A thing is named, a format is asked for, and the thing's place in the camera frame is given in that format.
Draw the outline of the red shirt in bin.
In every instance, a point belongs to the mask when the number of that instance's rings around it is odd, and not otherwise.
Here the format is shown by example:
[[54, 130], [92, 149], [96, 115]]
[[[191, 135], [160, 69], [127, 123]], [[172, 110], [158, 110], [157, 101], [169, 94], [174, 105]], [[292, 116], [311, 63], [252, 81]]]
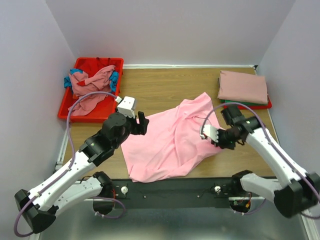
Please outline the red shirt in bin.
[[110, 65], [110, 58], [84, 57], [77, 59], [75, 68], [86, 72], [89, 77], [93, 77], [99, 70]]

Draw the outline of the folded red shirt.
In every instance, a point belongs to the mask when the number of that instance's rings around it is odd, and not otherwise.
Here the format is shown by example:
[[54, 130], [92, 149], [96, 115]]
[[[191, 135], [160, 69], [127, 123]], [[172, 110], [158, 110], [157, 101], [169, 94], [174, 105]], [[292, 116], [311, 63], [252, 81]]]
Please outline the folded red shirt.
[[[272, 108], [273, 105], [272, 105], [272, 102], [271, 102], [271, 100], [270, 100], [270, 98], [269, 98], [269, 95], [267, 96], [267, 103], [268, 103], [268, 105], [265, 105], [265, 106], [247, 106], [247, 105], [245, 105], [245, 106], [249, 107], [249, 108], [252, 109], [252, 110], [270, 109], [270, 108]], [[237, 105], [237, 107], [238, 107], [240, 110], [246, 110], [246, 108], [243, 107], [242, 105]]]

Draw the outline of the folded green shirt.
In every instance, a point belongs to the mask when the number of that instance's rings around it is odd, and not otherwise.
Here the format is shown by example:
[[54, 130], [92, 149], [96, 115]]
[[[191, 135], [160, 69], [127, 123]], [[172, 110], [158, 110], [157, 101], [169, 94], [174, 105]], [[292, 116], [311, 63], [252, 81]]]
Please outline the folded green shirt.
[[227, 100], [227, 99], [220, 99], [221, 103], [230, 103], [230, 102], [235, 102], [235, 103], [240, 103], [246, 106], [267, 106], [268, 103], [254, 103], [254, 102], [243, 102], [243, 101], [236, 101], [236, 100]]

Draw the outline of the folded dusty pink shirt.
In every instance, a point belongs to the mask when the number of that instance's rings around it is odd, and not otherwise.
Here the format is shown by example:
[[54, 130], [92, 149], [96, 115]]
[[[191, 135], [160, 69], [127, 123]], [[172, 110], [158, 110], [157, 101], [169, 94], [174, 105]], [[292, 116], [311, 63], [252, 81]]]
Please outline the folded dusty pink shirt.
[[221, 70], [218, 99], [266, 105], [268, 90], [264, 76]]

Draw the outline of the crumpled dusty pink shirt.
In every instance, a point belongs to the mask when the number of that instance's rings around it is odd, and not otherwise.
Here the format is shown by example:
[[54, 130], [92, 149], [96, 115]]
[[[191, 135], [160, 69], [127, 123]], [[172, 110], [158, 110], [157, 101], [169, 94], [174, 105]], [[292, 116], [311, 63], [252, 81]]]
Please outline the crumpled dusty pink shirt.
[[[68, 74], [73, 95], [78, 99], [92, 92], [114, 93], [111, 76], [115, 72], [115, 65], [108, 65], [100, 69], [93, 76], [85, 71]], [[72, 116], [86, 116], [92, 112], [98, 103], [107, 97], [106, 94], [92, 94], [80, 101], [71, 111]]]

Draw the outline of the light pink t shirt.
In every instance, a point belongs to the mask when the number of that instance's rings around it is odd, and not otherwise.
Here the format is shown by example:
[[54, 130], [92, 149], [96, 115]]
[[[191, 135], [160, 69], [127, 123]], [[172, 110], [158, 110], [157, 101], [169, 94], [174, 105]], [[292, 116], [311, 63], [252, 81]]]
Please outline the light pink t shirt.
[[193, 100], [185, 99], [175, 108], [147, 116], [145, 135], [130, 135], [121, 144], [129, 178], [133, 182], [151, 183], [188, 175], [203, 159], [222, 149], [200, 137], [207, 123], [218, 128], [213, 103], [207, 93]]

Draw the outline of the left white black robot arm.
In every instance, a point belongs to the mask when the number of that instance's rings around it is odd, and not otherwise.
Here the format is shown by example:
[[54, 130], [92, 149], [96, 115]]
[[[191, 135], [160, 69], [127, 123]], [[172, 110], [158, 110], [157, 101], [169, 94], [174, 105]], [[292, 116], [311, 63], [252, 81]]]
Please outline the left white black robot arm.
[[19, 209], [14, 222], [15, 235], [25, 237], [18, 232], [20, 218], [30, 226], [31, 234], [38, 234], [69, 207], [88, 198], [107, 199], [112, 187], [105, 173], [97, 172], [81, 185], [75, 185], [75, 182], [112, 157], [129, 135], [145, 135], [148, 124], [149, 120], [141, 111], [132, 116], [112, 113], [96, 134], [87, 138], [79, 150], [73, 150], [68, 163], [38, 186], [19, 190], [14, 195]]

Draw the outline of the aluminium rail frame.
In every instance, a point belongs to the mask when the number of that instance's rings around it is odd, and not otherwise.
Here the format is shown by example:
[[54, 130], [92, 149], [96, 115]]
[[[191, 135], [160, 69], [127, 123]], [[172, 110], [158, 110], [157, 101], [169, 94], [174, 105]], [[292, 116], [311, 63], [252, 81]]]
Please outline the aluminium rail frame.
[[[121, 78], [122, 96], [134, 97], [146, 115], [176, 107], [184, 99], [202, 93], [214, 105], [219, 84], [218, 68], [125, 69]], [[229, 178], [242, 170], [272, 176], [263, 158], [250, 145], [203, 160], [184, 178]], [[103, 219], [85, 200], [67, 211], [38, 240], [317, 240], [317, 221], [298, 215], [283, 217], [273, 203], [252, 198], [254, 213], [241, 215], [231, 208], [195, 207], [126, 209], [123, 217]]]

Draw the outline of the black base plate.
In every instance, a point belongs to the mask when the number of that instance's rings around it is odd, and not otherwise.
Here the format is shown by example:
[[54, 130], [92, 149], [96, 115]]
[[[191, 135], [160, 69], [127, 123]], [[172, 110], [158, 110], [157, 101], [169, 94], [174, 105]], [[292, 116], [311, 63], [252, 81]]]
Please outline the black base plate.
[[114, 179], [100, 194], [113, 201], [93, 202], [94, 210], [108, 214], [112, 208], [121, 209], [180, 209], [180, 208], [231, 208], [248, 213], [253, 210], [252, 193], [237, 193], [229, 177], [171, 178], [151, 183]]

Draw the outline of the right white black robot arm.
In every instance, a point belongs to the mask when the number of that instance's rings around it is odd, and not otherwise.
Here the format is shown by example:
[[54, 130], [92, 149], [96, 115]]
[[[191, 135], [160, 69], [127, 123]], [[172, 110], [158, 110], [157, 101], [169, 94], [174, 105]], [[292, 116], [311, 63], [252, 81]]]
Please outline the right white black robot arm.
[[274, 203], [282, 216], [291, 218], [320, 203], [320, 176], [299, 166], [274, 140], [260, 117], [254, 113], [246, 118], [239, 110], [239, 103], [221, 104], [221, 111], [228, 129], [203, 123], [202, 139], [221, 149], [233, 150], [236, 144], [249, 144], [267, 163], [276, 180], [257, 176], [244, 170], [231, 177], [230, 191], [241, 196], [252, 193]]

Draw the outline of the red plastic bin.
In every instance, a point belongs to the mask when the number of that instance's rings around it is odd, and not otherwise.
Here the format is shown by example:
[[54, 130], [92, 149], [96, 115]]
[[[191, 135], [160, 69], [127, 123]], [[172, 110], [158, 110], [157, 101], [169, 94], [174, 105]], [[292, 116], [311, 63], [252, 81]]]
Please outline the red plastic bin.
[[[123, 75], [124, 60], [122, 58], [110, 58], [110, 61], [111, 61], [111, 65], [115, 65], [115, 71], [119, 73], [116, 91], [113, 93], [114, 95], [118, 95], [120, 93], [120, 85], [121, 85], [121, 78]], [[67, 87], [65, 89], [65, 93], [58, 110], [58, 114], [57, 114], [58, 118], [62, 120], [66, 120], [70, 107], [76, 102], [77, 99], [78, 98], [76, 98], [73, 95], [72, 88]], [[70, 119], [72, 122], [79, 122], [79, 123], [101, 123], [111, 113], [115, 111], [115, 108], [116, 108], [116, 102], [114, 98], [107, 95], [107, 97], [103, 101], [99, 102], [97, 106], [94, 108], [94, 110], [89, 114], [84, 116], [71, 116]]]

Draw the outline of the blue crumpled shirt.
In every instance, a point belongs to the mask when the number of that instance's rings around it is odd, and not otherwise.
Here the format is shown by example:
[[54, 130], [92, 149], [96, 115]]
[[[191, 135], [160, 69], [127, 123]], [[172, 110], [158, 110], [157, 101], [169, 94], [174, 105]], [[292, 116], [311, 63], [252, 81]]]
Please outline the blue crumpled shirt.
[[[71, 75], [73, 75], [74, 73], [81, 73], [82, 74], [83, 72], [84, 72], [83, 70], [78, 69], [78, 68], [72, 68], [69, 70], [69, 73]], [[111, 92], [116, 92], [117, 84], [118, 84], [118, 80], [119, 80], [119, 73], [114, 71], [111, 74], [109, 80], [110, 80], [109, 86], [110, 86]], [[65, 89], [68, 87], [72, 88], [72, 83], [71, 83], [69, 76], [66, 76], [63, 81], [64, 81], [64, 88]]]

